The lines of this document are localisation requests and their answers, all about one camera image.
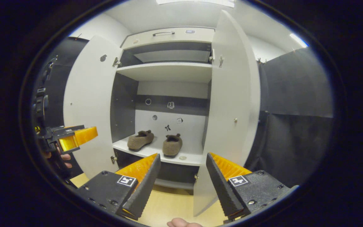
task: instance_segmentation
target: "slipper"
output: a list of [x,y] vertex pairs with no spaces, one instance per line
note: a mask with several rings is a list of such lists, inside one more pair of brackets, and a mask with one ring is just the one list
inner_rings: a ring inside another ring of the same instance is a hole
[[182,148],[183,141],[180,138],[180,134],[167,135],[166,140],[163,142],[163,155],[168,158],[174,158]]
[[154,134],[151,130],[139,131],[138,135],[128,138],[127,146],[130,151],[139,151],[145,145],[152,143]]

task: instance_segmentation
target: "wooden floor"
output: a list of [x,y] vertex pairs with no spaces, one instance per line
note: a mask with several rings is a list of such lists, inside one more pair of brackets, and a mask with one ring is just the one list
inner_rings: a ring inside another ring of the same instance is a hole
[[[88,180],[85,174],[71,179],[77,187]],[[186,190],[154,185],[142,216],[137,222],[153,227],[167,227],[166,223],[176,217],[205,227],[219,226],[226,220],[219,200],[199,216],[193,217],[193,196]]]

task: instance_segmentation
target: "open cabinet door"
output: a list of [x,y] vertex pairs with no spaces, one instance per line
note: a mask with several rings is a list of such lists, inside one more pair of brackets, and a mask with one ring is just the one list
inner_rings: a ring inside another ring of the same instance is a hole
[[115,172],[110,130],[110,103],[117,66],[123,50],[102,37],[94,36],[77,57],[66,82],[64,125],[96,126],[98,136],[80,146],[74,157],[90,179],[100,171]]
[[260,78],[253,50],[243,29],[226,11],[220,13],[212,48],[211,103],[203,160],[194,185],[195,216],[217,200],[206,154],[213,152],[243,166],[260,111]]

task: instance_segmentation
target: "ceiling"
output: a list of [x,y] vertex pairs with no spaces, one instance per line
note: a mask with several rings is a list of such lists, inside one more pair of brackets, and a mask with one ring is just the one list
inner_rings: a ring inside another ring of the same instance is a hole
[[131,33],[139,33],[175,26],[216,27],[221,10],[230,13],[249,36],[271,43],[287,53],[301,48],[289,36],[291,31],[288,28],[241,0],[236,0],[234,8],[202,2],[158,5],[155,0],[129,0],[105,14]]

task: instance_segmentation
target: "white shelf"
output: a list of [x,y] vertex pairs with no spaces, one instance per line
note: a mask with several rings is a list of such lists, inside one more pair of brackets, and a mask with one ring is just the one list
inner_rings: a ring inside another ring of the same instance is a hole
[[155,180],[156,185],[164,186],[164,187],[171,187],[171,188],[180,188],[180,189],[187,189],[193,190],[194,183],[183,183],[183,182],[175,182],[175,181],[167,181],[162,179]]
[[208,83],[212,65],[193,62],[160,62],[117,68],[117,73],[138,81],[183,81]]
[[186,153],[186,151],[183,150],[183,146],[181,147],[179,153],[174,158],[167,158],[163,155],[162,152],[162,146],[163,146],[164,140],[158,140],[157,137],[154,137],[154,140],[151,144],[144,146],[140,151],[130,151],[127,147],[128,137],[119,140],[115,143],[113,143],[113,148],[124,151],[126,153],[136,155],[139,157],[148,157],[152,154],[159,153],[160,154],[160,160],[167,163],[172,164],[179,164],[179,165],[186,165],[186,166],[199,166],[201,163],[202,158],[202,152],[203,148],[201,146],[198,146],[196,149],[196,153],[200,152],[201,154],[189,154]]

